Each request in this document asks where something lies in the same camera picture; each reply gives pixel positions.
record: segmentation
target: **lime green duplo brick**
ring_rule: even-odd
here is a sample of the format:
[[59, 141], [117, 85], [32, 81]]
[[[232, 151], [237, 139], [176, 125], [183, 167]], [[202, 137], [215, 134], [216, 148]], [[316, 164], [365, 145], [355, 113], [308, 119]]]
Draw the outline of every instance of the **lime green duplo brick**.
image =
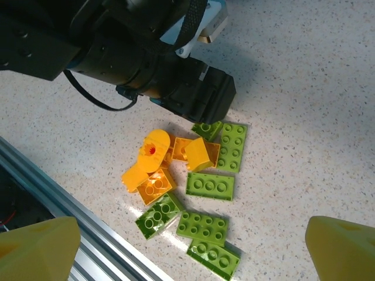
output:
[[141, 215], [135, 223], [144, 237], [150, 239], [158, 231], [165, 228], [184, 209], [176, 196], [168, 192]]
[[187, 254], [225, 280], [230, 280], [240, 263], [240, 256], [211, 243], [193, 240]]
[[221, 134], [221, 148], [217, 168], [238, 173], [244, 151], [247, 127], [244, 125], [224, 124]]
[[229, 221], [184, 211], [177, 227], [177, 235], [224, 246]]
[[188, 173], [186, 194], [231, 201], [234, 177], [215, 174]]
[[212, 142], [220, 133], [222, 127], [223, 123], [221, 121], [217, 121], [212, 125], [201, 123], [194, 124], [194, 126], [192, 127], [192, 131], [197, 135], [200, 135], [206, 141]]

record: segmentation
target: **speckled countertop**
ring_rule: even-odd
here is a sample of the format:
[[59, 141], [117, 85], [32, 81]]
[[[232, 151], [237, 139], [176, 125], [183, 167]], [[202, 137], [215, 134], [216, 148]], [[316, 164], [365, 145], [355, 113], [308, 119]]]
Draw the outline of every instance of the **speckled countertop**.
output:
[[[227, 120], [248, 124], [233, 202], [183, 195], [186, 206], [230, 218], [242, 250], [233, 280], [316, 280], [304, 233], [313, 215], [375, 225], [374, 1], [229, 0], [231, 21], [193, 55], [234, 76]], [[114, 87], [79, 77], [113, 106]], [[175, 280], [220, 280], [184, 254], [176, 223], [146, 242], [146, 208], [120, 175], [147, 132], [193, 136], [190, 123], [146, 98], [100, 110], [63, 76], [53, 83], [0, 74], [1, 135]]]

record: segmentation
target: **black cable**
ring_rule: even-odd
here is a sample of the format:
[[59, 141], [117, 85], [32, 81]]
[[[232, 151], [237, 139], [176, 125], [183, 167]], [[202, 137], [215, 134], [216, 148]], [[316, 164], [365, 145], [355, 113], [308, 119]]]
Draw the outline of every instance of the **black cable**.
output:
[[105, 110], [108, 110], [108, 111], [124, 111], [124, 110], [127, 110], [129, 108], [131, 108], [133, 105], [135, 105], [137, 103], [137, 98], [138, 96], [136, 95], [134, 97], [134, 99], [130, 102], [129, 105], [127, 105], [126, 107], [124, 108], [113, 108], [113, 107], [109, 107], [108, 105], [106, 104], [103, 104], [101, 101], [97, 100], [96, 98], [94, 98], [92, 95], [90, 95], [82, 86], [81, 84], [77, 81], [77, 79], [72, 75], [72, 73], [70, 72], [70, 70], [64, 70], [64, 74], [66, 76], [66, 78], [69, 80], [69, 82], [72, 84], [72, 86], [74, 88], [76, 88], [76, 90], [82, 95], [84, 96], [85, 98], [87, 98], [89, 101], [91, 101], [93, 104], [95, 104], [96, 106], [102, 108], [102, 109], [105, 109]]

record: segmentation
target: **yellow lego brick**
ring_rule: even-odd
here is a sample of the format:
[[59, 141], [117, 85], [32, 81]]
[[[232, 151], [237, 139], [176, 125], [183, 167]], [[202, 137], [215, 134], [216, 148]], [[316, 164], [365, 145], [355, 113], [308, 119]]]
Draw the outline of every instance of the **yellow lego brick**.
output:
[[211, 154], [211, 160], [213, 161], [213, 168], [217, 167], [217, 161], [219, 159], [220, 144], [213, 142], [206, 142], [209, 153]]
[[130, 193], [137, 192], [137, 187], [147, 180], [149, 174], [141, 170], [138, 164], [134, 164], [132, 168], [127, 170], [122, 176], [121, 181], [127, 186], [127, 190]]
[[312, 217], [305, 239], [321, 281], [375, 280], [375, 228]]
[[176, 183], [167, 169], [159, 169], [142, 183], [137, 190], [144, 203], [150, 205], [166, 192], [176, 188]]
[[163, 130], [154, 130], [148, 134], [139, 149], [137, 164], [146, 173], [158, 170], [171, 145], [171, 137]]
[[169, 134], [169, 137], [171, 139], [171, 144], [169, 145], [169, 148], [166, 152], [164, 160], [161, 164], [161, 168], [164, 168], [164, 169], [167, 169], [169, 167], [169, 165], [171, 165], [171, 163], [172, 163], [173, 147], [175, 145], [175, 140], [176, 140], [175, 136], [171, 135], [170, 133], [168, 133], [168, 134]]
[[66, 281], [80, 245], [73, 217], [55, 218], [0, 234], [0, 279]]
[[187, 162], [188, 160], [184, 158], [185, 147], [192, 141], [192, 139], [176, 138], [175, 145], [173, 147], [172, 159]]
[[213, 155], [209, 153], [207, 143], [203, 138], [195, 139], [185, 147], [187, 169], [191, 172], [199, 172], [205, 168], [213, 167]]

